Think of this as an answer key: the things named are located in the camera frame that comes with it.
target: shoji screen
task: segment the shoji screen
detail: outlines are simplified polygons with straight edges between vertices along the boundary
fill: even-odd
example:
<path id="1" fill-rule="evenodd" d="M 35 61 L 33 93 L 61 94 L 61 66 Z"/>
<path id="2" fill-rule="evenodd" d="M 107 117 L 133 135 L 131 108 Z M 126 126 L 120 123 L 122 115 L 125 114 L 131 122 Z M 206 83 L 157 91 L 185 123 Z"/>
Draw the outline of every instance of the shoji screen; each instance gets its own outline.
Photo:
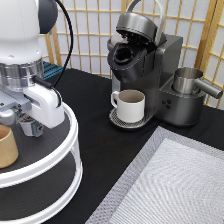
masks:
<path id="1" fill-rule="evenodd" d="M 179 66 L 194 67 L 210 0 L 162 0 L 160 2 L 166 12 L 164 33 L 183 37 Z M 158 25 L 159 8 L 154 0 L 139 2 L 134 11 L 148 16 Z"/>
<path id="2" fill-rule="evenodd" d="M 114 33 L 122 0 L 63 0 L 74 29 L 74 50 L 69 67 L 110 76 L 107 40 Z M 59 9 L 57 34 L 62 64 L 69 46 L 68 26 Z"/>
<path id="3" fill-rule="evenodd" d="M 200 65 L 205 48 L 205 41 L 201 40 L 201 36 L 207 38 L 216 1 L 161 0 L 166 12 L 164 32 L 184 38 L 179 66 Z M 62 2 L 69 12 L 75 39 L 68 66 L 110 77 L 107 40 L 115 32 L 120 13 L 126 10 L 131 1 L 62 0 Z M 159 9 L 154 0 L 142 0 L 134 11 L 148 16 L 156 24 L 159 22 Z M 52 32 L 53 38 L 49 35 L 40 37 L 44 60 L 62 65 L 68 54 L 70 37 L 61 9 Z"/>
<path id="4" fill-rule="evenodd" d="M 216 6 L 211 31 L 208 37 L 201 69 L 205 79 L 223 89 L 224 87 L 224 0 Z M 224 98 L 216 100 L 208 97 L 206 104 L 224 109 Z"/>

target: frother handle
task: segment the frother handle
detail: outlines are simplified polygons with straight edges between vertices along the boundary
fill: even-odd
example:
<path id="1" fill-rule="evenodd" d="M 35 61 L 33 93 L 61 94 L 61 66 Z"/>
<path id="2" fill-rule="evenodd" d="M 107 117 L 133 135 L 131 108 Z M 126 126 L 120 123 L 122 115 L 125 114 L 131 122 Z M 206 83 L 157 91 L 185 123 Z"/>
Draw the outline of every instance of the frother handle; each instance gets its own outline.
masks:
<path id="1" fill-rule="evenodd" d="M 134 9 L 134 7 L 140 2 L 141 0 L 134 0 L 132 1 L 128 7 L 127 7 L 127 10 L 126 12 L 132 12 L 132 10 Z M 161 38 L 161 35 L 162 35 L 162 32 L 163 32 L 163 27 L 164 27 L 164 22 L 165 22 L 165 18 L 166 18 L 166 15 L 165 15 L 165 10 L 162 6 L 162 4 L 160 3 L 159 0 L 155 0 L 155 2 L 157 3 L 157 5 L 159 6 L 159 10 L 160 10 L 160 24 L 159 24 L 159 27 L 157 29 L 157 33 L 156 33 L 156 38 L 155 38 L 155 45 L 158 46 L 159 45 L 159 42 L 160 42 L 160 38 Z"/>
<path id="2" fill-rule="evenodd" d="M 200 80 L 197 79 L 195 81 L 195 86 L 197 86 L 199 89 L 203 90 L 204 92 L 206 92 L 207 94 L 209 94 L 210 96 L 219 99 L 222 95 L 223 95 L 223 91 L 219 90 L 217 88 L 215 88 L 214 86 Z"/>
<path id="3" fill-rule="evenodd" d="M 118 97 L 118 94 L 119 94 L 118 91 L 114 91 L 114 92 L 111 94 L 111 104 L 112 104 L 112 105 L 114 106 L 114 108 L 116 108 L 116 109 L 117 109 L 117 104 L 114 102 L 114 99 L 115 99 L 114 95 L 117 95 L 117 97 Z"/>

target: woven mat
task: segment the woven mat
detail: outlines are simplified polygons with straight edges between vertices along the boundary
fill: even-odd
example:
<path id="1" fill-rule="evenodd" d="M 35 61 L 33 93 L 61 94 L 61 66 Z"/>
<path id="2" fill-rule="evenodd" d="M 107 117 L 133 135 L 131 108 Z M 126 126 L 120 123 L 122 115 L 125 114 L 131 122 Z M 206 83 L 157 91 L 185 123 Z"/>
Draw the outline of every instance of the woven mat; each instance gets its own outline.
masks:
<path id="1" fill-rule="evenodd" d="M 111 224 L 217 224 L 224 214 L 224 160 L 165 139 Z"/>
<path id="2" fill-rule="evenodd" d="M 224 160 L 224 153 L 222 151 L 158 127 L 86 224 L 110 223 L 111 217 L 165 138 Z"/>

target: round platform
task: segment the round platform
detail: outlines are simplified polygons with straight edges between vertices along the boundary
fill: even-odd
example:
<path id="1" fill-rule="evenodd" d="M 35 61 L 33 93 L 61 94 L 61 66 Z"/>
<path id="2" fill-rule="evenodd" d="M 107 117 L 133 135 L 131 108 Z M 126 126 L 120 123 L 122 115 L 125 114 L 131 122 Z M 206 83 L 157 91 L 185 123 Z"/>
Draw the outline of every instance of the round platform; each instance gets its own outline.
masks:
<path id="1" fill-rule="evenodd" d="M 12 126 L 19 150 L 17 161 L 0 169 L 0 188 L 30 180 L 59 163 L 72 149 L 78 147 L 78 124 L 73 111 L 64 104 L 65 120 L 54 129 L 45 127 L 44 135 L 27 137 L 19 125 Z"/>
<path id="2" fill-rule="evenodd" d="M 0 189 L 0 224 L 43 223 L 69 203 L 81 177 L 82 166 L 76 169 L 72 153 L 69 153 L 44 174 Z"/>
<path id="3" fill-rule="evenodd" d="M 19 158 L 0 170 L 0 224 L 42 223 L 76 193 L 83 173 L 78 123 L 66 104 L 64 109 L 65 121 L 39 138 L 12 127 Z"/>

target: drip tray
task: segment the drip tray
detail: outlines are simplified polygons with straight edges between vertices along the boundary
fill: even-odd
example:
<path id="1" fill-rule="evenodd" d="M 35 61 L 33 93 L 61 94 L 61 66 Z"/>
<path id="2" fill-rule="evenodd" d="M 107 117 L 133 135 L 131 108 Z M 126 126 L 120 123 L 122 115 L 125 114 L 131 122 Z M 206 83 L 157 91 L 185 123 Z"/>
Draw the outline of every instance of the drip tray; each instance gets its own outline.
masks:
<path id="1" fill-rule="evenodd" d="M 151 120 L 152 115 L 145 113 L 145 116 L 142 120 L 140 120 L 136 123 L 126 123 L 124 121 L 121 121 L 117 117 L 117 110 L 114 108 L 110 112 L 109 118 L 110 118 L 111 123 L 113 125 L 115 125 L 116 127 L 127 130 L 127 131 L 134 131 L 134 130 L 144 127 Z"/>

